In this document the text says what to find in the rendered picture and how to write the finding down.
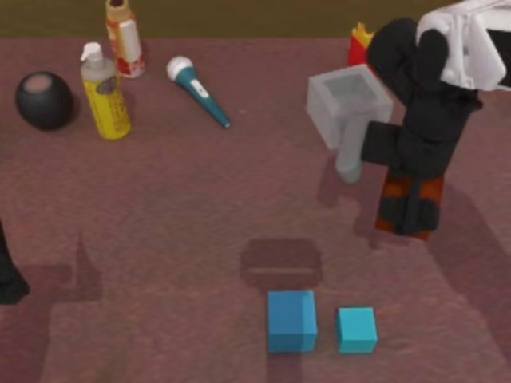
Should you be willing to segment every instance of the spray bottle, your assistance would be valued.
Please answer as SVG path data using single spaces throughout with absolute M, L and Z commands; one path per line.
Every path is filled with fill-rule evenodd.
M 112 60 L 103 57 L 101 45 L 85 44 L 81 79 L 99 134 L 106 140 L 120 139 L 131 130 L 121 82 Z
M 106 29 L 119 74 L 139 77 L 145 70 L 145 60 L 135 14 L 128 0 L 106 0 Z

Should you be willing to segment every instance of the black ball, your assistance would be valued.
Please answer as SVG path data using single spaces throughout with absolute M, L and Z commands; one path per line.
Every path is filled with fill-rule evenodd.
M 16 89 L 15 98 L 23 120 L 40 130 L 59 129 L 73 117 L 74 97 L 71 89 L 51 72 L 25 76 Z

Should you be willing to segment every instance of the blue box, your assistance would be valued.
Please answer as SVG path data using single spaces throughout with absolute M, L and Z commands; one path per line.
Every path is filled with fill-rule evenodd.
M 267 302 L 269 353 L 310 353 L 318 337 L 314 292 L 270 291 Z
M 372 307 L 346 307 L 337 310 L 337 340 L 340 353 L 372 353 L 378 342 Z

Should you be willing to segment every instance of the gray container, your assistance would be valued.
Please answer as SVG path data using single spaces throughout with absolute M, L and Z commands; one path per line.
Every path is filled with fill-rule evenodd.
M 307 113 L 328 149 L 338 152 L 335 166 L 347 183 L 360 178 L 369 122 L 389 122 L 393 109 L 394 102 L 365 64 L 309 78 Z

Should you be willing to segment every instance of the brown tabletop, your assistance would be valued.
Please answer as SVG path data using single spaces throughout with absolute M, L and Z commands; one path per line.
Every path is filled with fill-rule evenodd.
M 372 229 L 385 169 L 341 185 L 305 113 L 307 78 L 342 67 L 345 41 L 149 41 L 147 73 L 124 82 L 134 127 L 118 142 L 85 104 L 84 42 L 0 41 L 0 216 L 33 289 L 0 307 L 2 382 L 511 381 L 508 93 L 482 95 L 441 227 L 421 243 Z M 230 130 L 166 79 L 177 54 Z M 81 99 L 60 132 L 15 112 L 17 82 L 39 69 Z M 267 357 L 263 292 L 298 286 L 316 291 L 317 350 Z M 376 309 L 374 354 L 336 353 L 338 306 Z

